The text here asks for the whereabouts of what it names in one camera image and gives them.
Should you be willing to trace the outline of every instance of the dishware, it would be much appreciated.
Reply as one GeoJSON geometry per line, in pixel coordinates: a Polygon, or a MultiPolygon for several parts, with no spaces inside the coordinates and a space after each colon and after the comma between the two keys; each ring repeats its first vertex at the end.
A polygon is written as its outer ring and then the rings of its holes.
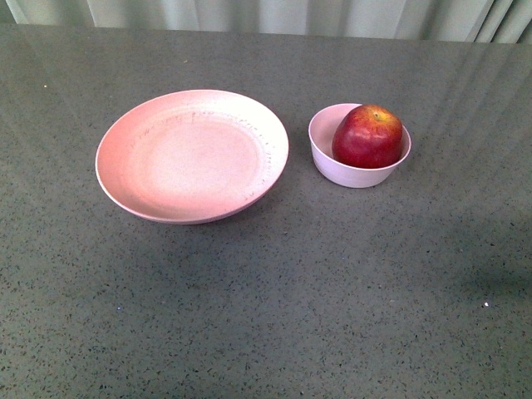
{"type": "Polygon", "coordinates": [[[190,90],[125,113],[96,152],[101,188],[141,218],[199,224],[262,198],[283,172],[288,137],[266,106],[237,93],[190,90]]]}
{"type": "Polygon", "coordinates": [[[401,159],[395,164],[378,169],[363,169],[344,165],[333,159],[331,149],[334,133],[347,113],[360,104],[336,104],[320,110],[308,125],[314,164],[332,182],[349,188],[373,187],[383,182],[410,153],[411,137],[403,126],[401,159]]]}

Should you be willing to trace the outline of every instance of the bowl rim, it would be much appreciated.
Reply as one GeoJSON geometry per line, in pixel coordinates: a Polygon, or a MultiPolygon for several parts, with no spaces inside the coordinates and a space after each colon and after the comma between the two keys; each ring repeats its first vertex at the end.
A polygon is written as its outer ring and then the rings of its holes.
{"type": "Polygon", "coordinates": [[[383,166],[382,168],[359,168],[359,167],[356,167],[356,166],[350,166],[350,165],[346,165],[346,164],[343,164],[342,162],[338,162],[337,160],[335,160],[334,158],[330,157],[329,155],[325,154],[319,147],[318,145],[314,142],[314,139],[313,139],[313,135],[312,135],[312,132],[311,132],[311,126],[313,125],[314,123],[314,120],[320,115],[322,114],[323,112],[331,109],[331,108],[337,108],[339,106],[353,106],[350,110],[354,109],[354,108],[357,108],[359,106],[361,106],[362,104],[358,104],[358,103],[350,103],[350,102],[343,102],[343,103],[339,103],[339,104],[333,104],[331,106],[327,106],[325,108],[323,108],[322,110],[316,112],[316,114],[314,114],[313,118],[310,120],[309,124],[308,124],[308,138],[310,139],[310,142],[313,146],[313,148],[315,148],[321,155],[323,155],[327,160],[330,160],[332,163],[336,164],[336,165],[340,165],[341,167],[344,167],[344,168],[347,168],[349,170],[365,170],[365,171],[373,171],[373,170],[387,170],[387,169],[391,169],[391,168],[395,168],[397,167],[399,164],[401,164],[407,157],[408,155],[410,154],[410,151],[411,151],[411,148],[412,148],[412,140],[411,140],[411,137],[410,137],[410,133],[408,132],[408,129],[402,124],[401,122],[401,125],[402,125],[402,132],[403,132],[403,135],[406,133],[406,140],[407,140],[407,148],[406,148],[406,152],[405,154],[397,161],[397,162],[394,162],[393,164],[391,165],[388,165],[388,166],[383,166]]]}

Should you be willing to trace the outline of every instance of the white bowl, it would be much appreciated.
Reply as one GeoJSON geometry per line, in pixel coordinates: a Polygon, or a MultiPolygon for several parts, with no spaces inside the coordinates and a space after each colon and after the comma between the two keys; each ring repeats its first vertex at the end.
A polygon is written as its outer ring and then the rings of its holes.
{"type": "Polygon", "coordinates": [[[308,136],[313,151],[314,164],[318,170],[337,185],[362,189],[383,182],[410,153],[411,138],[402,127],[401,159],[395,164],[378,169],[363,169],[344,165],[333,159],[331,149],[334,133],[347,113],[360,104],[336,104],[318,112],[308,125],[308,136]]]}

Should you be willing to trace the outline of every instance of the red apple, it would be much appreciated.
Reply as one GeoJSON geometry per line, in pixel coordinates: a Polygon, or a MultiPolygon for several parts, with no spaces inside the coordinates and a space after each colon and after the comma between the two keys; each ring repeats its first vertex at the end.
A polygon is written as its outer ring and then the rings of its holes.
{"type": "Polygon", "coordinates": [[[332,139],[332,157],[345,165],[383,168],[401,158],[402,123],[389,110],[358,106],[343,118],[332,139]]]}

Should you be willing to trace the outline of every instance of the speckled countertop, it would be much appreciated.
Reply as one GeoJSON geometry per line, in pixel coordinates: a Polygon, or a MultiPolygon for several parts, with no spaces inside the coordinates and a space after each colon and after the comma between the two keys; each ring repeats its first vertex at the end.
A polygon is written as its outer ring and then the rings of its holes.
{"type": "Polygon", "coordinates": [[[0,25],[0,396],[532,397],[532,47],[0,25]],[[287,166],[211,224],[139,219],[98,185],[132,107],[234,91],[287,166]],[[412,153],[371,189],[313,165],[340,102],[412,153]]]}

